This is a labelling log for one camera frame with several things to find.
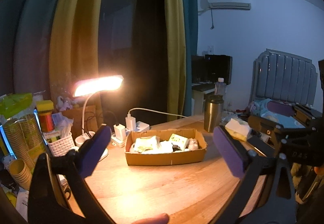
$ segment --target plastic water bottle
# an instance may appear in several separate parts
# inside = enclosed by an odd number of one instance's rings
[[[218,78],[218,82],[215,83],[215,95],[222,95],[225,99],[225,88],[224,78]]]

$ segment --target yellow curtain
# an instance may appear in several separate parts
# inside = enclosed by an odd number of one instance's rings
[[[182,0],[165,0],[165,14],[168,54],[167,109],[170,113],[182,114],[186,90],[186,41]]]
[[[50,43],[50,86],[54,102],[75,82],[98,77],[98,28],[101,0],[59,0]],[[94,97],[100,125],[100,97]]]

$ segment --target power adapter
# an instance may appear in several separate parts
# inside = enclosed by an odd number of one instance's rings
[[[130,113],[127,114],[125,117],[126,120],[126,127],[131,131],[136,131],[136,119],[132,117]]]
[[[115,130],[115,135],[116,138],[120,141],[125,141],[126,140],[126,130],[125,126],[122,124],[114,125],[114,130]]]

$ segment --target desk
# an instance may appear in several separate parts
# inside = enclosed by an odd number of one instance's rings
[[[154,130],[196,128],[208,144],[203,162],[175,166],[128,166],[124,149],[109,145],[109,155],[98,163],[86,182],[102,207],[118,224],[130,224],[159,213],[168,213],[171,224],[205,224],[233,192],[238,179],[231,175],[196,115],[152,126]],[[243,211],[250,212],[263,183],[257,186]],[[72,210],[82,215],[73,197]]]

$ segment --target hand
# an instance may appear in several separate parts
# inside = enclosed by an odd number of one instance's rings
[[[324,175],[324,166],[321,166],[321,167],[314,167],[314,171],[317,175]]]
[[[132,224],[168,224],[170,217],[168,214],[160,214],[153,218],[143,219],[133,222]]]

